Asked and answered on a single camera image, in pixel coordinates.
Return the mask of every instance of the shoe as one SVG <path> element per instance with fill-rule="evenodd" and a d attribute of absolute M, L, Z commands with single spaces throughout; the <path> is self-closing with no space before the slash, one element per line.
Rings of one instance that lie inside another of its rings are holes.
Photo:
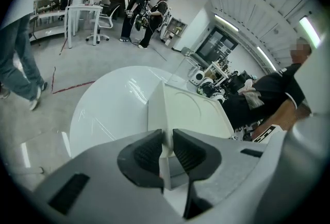
<path fill-rule="evenodd" d="M 44 91 L 45 89 L 47 89 L 47 82 L 44 82 L 43 85 L 41 86 L 41 91 Z"/>
<path fill-rule="evenodd" d="M 10 95 L 10 90 L 1 87 L 1 91 L 0 91 L 0 98 L 6 99 L 8 98 L 8 96 Z"/>
<path fill-rule="evenodd" d="M 34 100 L 30 100 L 30 110 L 34 110 L 38 104 L 38 99 L 40 98 L 41 95 L 41 88 L 37 87 L 37 97 Z"/>

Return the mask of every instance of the floor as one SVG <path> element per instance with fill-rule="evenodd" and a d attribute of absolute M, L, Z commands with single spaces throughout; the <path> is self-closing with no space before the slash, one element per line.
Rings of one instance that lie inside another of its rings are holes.
<path fill-rule="evenodd" d="M 39 106 L 30 112 L 28 102 L 14 93 L 0 101 L 0 151 L 15 181 L 30 190 L 70 159 L 68 150 L 71 117 L 83 93 L 104 74 L 131 65 L 147 65 L 173 73 L 183 55 L 170 50 L 159 37 L 151 40 L 149 49 L 139 49 L 118 39 L 122 21 L 102 32 L 110 36 L 97 46 L 85 41 L 92 27 L 81 22 L 68 49 L 64 36 L 52 36 L 32 44 L 35 60 L 48 88 Z M 141 39 L 132 32 L 132 41 Z M 34 174 L 42 167 L 43 174 Z"/>

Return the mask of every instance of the black shirt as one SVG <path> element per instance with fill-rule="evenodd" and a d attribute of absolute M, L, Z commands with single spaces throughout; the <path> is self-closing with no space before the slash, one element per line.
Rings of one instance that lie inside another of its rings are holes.
<path fill-rule="evenodd" d="M 301 64 L 292 64 L 262 77 L 253 85 L 261 94 L 259 98 L 265 103 L 264 111 L 274 113 L 288 98 L 295 108 L 300 105 L 305 96 L 293 76 L 300 66 Z"/>
<path fill-rule="evenodd" d="M 134 10 L 134 13 L 139 13 L 141 11 L 141 9 L 142 9 L 142 5 L 143 5 L 144 1 L 145 0 L 130 0 L 126 9 L 127 10 L 130 10 L 133 7 L 133 5 L 135 3 L 137 3 L 138 4 L 138 7 Z"/>
<path fill-rule="evenodd" d="M 165 1 L 159 1 L 158 3 L 156 3 L 155 6 L 153 6 L 151 8 L 151 12 L 159 11 L 163 15 L 166 12 L 166 10 L 167 10 L 167 2 L 165 2 Z M 161 15 L 153 15 L 152 19 L 162 21 L 162 16 Z"/>

